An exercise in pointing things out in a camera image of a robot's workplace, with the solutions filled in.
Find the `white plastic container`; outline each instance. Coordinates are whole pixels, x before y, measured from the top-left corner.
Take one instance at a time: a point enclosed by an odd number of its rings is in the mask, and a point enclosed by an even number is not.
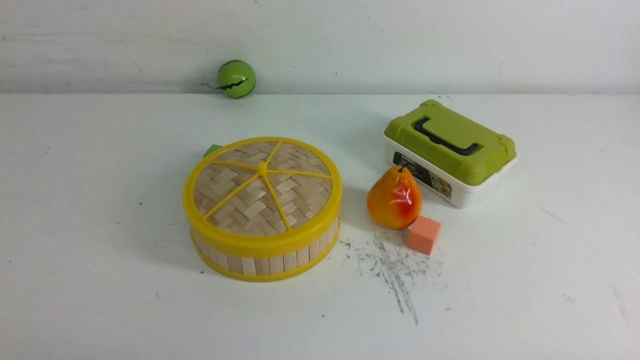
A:
[[[385,142],[387,162],[391,165],[406,165],[416,181],[457,208],[466,208],[480,202],[483,197],[489,196],[500,186],[500,180],[504,173],[518,161],[516,154],[511,161],[483,183],[469,186],[386,136]]]

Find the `yellow plastic spoke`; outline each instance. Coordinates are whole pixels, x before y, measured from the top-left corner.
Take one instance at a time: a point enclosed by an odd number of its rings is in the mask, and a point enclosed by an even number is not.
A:
[[[271,162],[271,159],[273,158],[273,156],[276,154],[276,151],[278,151],[278,148],[280,147],[280,145],[282,145],[282,142],[278,142],[274,147],[273,150],[271,151],[271,154],[269,154],[269,157],[267,158],[267,161],[265,161],[265,163],[267,165],[269,165],[269,162]]]
[[[304,175],[304,176],[322,177],[323,179],[333,179],[333,176],[331,176],[331,175],[317,174],[315,172],[308,172],[308,171],[267,170],[267,172],[270,173],[270,174],[296,174],[296,175]]]
[[[251,171],[257,171],[257,169],[251,165],[247,165],[247,164],[243,164],[243,163],[236,163],[234,161],[210,161],[210,164],[214,164],[214,165],[227,165],[230,167],[241,167],[241,168],[245,168],[247,170],[251,170]]]
[[[204,218],[204,219],[206,219],[206,218],[208,218],[209,216],[211,216],[211,214],[213,214],[217,209],[220,209],[220,207],[221,207],[222,205],[224,205],[224,204],[225,204],[229,199],[231,199],[232,197],[236,196],[236,194],[237,194],[240,190],[242,190],[242,189],[246,188],[247,186],[249,186],[249,184],[251,184],[252,182],[254,182],[254,181],[258,178],[258,176],[259,176],[258,174],[255,174],[254,176],[251,176],[251,177],[249,178],[249,180],[247,180],[247,181],[243,182],[243,183],[242,183],[242,185],[238,186],[234,191],[230,192],[230,193],[229,193],[229,195],[225,196],[225,198],[224,198],[224,199],[220,200],[220,202],[219,202],[219,203],[217,203],[217,205],[215,205],[211,210],[209,210],[209,211],[208,211],[208,212],[203,216],[203,218]]]
[[[276,203],[276,208],[278,208],[278,212],[280,213],[280,216],[282,217],[282,221],[284,221],[284,226],[287,228],[287,231],[291,230],[291,226],[289,225],[289,221],[287,220],[287,216],[284,215],[284,209],[280,205],[280,201],[278,200],[278,197],[276,196],[276,191],[271,186],[271,182],[269,182],[269,179],[267,179],[266,176],[263,176],[262,180],[267,185],[267,188],[269,189],[269,193],[271,193],[271,197],[273,198],[273,201]]]

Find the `green ball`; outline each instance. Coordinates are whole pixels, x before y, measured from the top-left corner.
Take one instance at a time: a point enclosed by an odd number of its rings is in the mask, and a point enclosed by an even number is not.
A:
[[[231,60],[218,70],[218,88],[234,99],[249,95],[255,88],[255,72],[241,60]]]

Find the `plastic storage box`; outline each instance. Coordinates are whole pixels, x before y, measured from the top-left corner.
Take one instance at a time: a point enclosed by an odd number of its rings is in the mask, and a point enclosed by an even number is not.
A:
[[[435,100],[427,100],[385,130],[385,157],[406,165],[443,199],[466,208],[500,185],[518,159],[515,143]]]

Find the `bamboo steamer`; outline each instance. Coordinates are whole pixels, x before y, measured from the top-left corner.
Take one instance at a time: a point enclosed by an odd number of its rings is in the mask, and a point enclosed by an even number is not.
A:
[[[184,187],[202,260],[244,281],[301,274],[331,251],[342,181],[331,159],[289,138],[250,138],[206,156]]]

